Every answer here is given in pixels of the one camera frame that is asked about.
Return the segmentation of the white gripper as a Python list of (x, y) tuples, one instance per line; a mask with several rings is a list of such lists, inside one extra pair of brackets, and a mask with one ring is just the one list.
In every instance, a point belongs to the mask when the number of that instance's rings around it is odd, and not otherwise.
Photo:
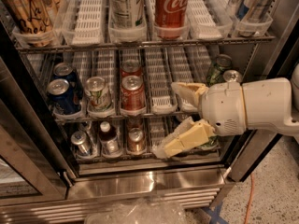
[(183, 120), (177, 128), (152, 148), (158, 159), (171, 158), (201, 146), (210, 137), (240, 135), (246, 130), (242, 87), (238, 82), (218, 83), (208, 88), (204, 83), (173, 82), (171, 88), (181, 99), (199, 107), (203, 119)]

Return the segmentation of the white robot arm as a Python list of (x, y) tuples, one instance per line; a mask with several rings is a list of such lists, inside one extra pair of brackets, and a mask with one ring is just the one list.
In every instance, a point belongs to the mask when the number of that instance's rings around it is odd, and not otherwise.
[(198, 121), (191, 117), (152, 148), (159, 159), (168, 159), (199, 147), (213, 136), (239, 135), (246, 130), (269, 130), (283, 135), (299, 134), (292, 117), (292, 84), (285, 77), (239, 83), (174, 82), (171, 88), (197, 108)]

